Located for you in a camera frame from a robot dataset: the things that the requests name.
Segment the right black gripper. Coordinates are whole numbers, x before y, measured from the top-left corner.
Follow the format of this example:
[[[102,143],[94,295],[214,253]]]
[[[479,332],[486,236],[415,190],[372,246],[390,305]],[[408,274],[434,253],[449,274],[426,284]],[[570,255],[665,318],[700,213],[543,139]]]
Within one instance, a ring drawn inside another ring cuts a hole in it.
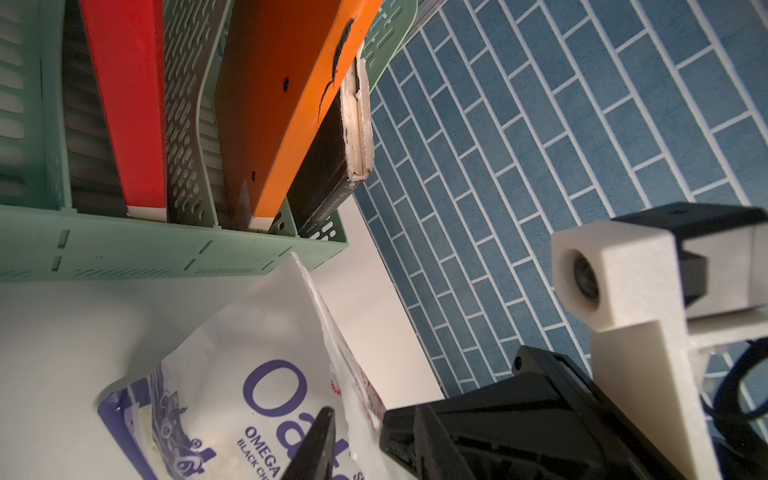
[[[381,451],[419,479],[679,479],[567,356],[521,347],[512,377],[386,412]]]

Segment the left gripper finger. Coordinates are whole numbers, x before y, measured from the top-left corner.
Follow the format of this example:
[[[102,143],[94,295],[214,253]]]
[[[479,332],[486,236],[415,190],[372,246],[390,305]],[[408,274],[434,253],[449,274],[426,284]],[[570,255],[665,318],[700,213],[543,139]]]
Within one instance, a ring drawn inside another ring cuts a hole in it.
[[[281,479],[330,480],[335,441],[335,411],[331,407],[323,407]]]

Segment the white purple oats bag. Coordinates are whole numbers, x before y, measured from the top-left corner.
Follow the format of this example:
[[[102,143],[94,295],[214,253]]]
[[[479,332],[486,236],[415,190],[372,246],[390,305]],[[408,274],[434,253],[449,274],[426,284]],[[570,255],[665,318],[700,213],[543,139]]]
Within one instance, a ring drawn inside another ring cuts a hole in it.
[[[97,411],[145,479],[279,479],[321,409],[336,479],[385,479],[385,408],[291,255]]]

